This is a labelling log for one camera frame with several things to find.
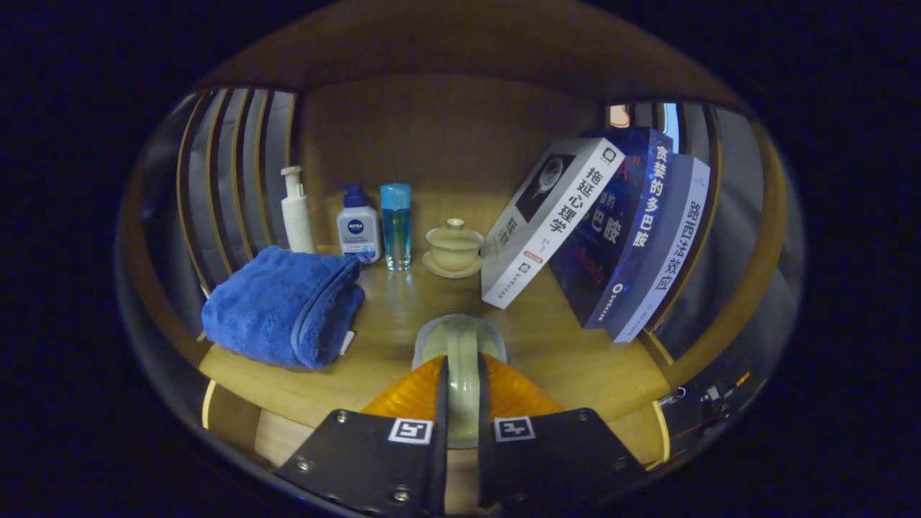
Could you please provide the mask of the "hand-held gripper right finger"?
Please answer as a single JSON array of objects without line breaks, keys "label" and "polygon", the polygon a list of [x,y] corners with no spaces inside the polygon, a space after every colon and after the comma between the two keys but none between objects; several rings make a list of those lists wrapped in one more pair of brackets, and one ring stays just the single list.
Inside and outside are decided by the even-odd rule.
[{"label": "hand-held gripper right finger", "polygon": [[499,374],[503,363],[480,354],[479,502],[491,512],[587,512],[640,488],[635,458],[588,407],[495,417],[501,397],[533,402]]}]

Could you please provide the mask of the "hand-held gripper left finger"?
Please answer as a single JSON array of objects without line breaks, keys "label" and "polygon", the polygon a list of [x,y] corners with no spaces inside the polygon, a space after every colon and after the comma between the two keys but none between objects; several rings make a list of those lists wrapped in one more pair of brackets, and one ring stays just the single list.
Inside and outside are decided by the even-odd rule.
[{"label": "hand-held gripper left finger", "polygon": [[432,517],[445,511],[448,359],[412,371],[408,386],[425,388],[421,419],[333,410],[277,475],[336,507],[341,515]]}]

